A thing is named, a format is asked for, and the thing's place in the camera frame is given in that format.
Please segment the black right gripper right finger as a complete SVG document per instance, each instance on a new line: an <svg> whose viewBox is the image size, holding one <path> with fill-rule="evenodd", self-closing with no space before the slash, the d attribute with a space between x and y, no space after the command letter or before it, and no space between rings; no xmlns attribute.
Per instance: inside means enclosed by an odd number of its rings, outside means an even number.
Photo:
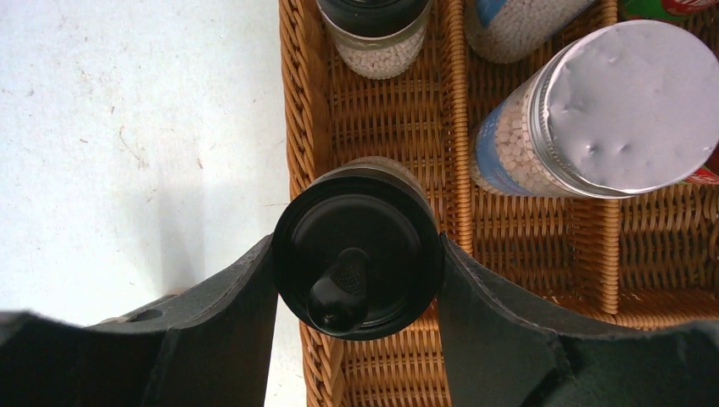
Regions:
<svg viewBox="0 0 719 407"><path fill-rule="evenodd" d="M716 321L652 332L597 321L442 244L438 323L453 405L717 405Z"/></svg>

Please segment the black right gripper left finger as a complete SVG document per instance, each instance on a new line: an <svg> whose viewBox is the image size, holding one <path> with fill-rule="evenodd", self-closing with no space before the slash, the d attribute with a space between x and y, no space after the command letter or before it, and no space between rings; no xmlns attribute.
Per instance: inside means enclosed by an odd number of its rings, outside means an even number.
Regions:
<svg viewBox="0 0 719 407"><path fill-rule="evenodd" d="M124 321L1 314L4 406L261 406L277 293L270 239Z"/></svg>

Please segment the black-spout-lid jar white beads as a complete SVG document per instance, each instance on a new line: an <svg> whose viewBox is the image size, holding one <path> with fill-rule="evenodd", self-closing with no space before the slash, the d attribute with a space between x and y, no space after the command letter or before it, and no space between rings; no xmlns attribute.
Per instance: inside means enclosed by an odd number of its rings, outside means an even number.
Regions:
<svg viewBox="0 0 719 407"><path fill-rule="evenodd" d="M429 307L443 279L438 225L420 183L379 156L312 181L283 211L271 247L286 306L343 340L400 332Z"/></svg>

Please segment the yellow-cap sauce bottle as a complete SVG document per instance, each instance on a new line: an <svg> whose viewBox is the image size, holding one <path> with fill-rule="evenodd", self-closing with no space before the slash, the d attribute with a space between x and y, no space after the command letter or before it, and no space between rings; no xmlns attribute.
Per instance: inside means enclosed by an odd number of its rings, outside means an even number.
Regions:
<svg viewBox="0 0 719 407"><path fill-rule="evenodd" d="M626 20L678 22L717 5L718 0L621 0L617 3Z"/></svg>
<svg viewBox="0 0 719 407"><path fill-rule="evenodd" d="M683 182L688 184L696 185L713 185L716 186L719 182L718 178L718 148L712 152L706 163L698 168L692 175L686 178Z"/></svg>

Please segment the blue-label silver-lid jar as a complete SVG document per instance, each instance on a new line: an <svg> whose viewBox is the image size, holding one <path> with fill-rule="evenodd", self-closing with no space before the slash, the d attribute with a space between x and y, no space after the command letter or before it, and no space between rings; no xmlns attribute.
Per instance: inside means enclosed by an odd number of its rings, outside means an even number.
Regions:
<svg viewBox="0 0 719 407"><path fill-rule="evenodd" d="M627 198L688 179L718 144L718 59L655 20L559 51L477 129L472 180L495 194Z"/></svg>
<svg viewBox="0 0 719 407"><path fill-rule="evenodd" d="M514 63L561 30L588 0L474 0L465 2L465 37L481 58Z"/></svg>

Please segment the large black-lid jar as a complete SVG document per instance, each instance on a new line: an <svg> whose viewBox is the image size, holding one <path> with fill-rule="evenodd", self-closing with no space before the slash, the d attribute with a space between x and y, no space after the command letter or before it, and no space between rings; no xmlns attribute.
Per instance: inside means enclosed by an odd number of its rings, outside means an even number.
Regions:
<svg viewBox="0 0 719 407"><path fill-rule="evenodd" d="M318 0L344 63L372 80L393 78L415 61L426 38L430 0Z"/></svg>

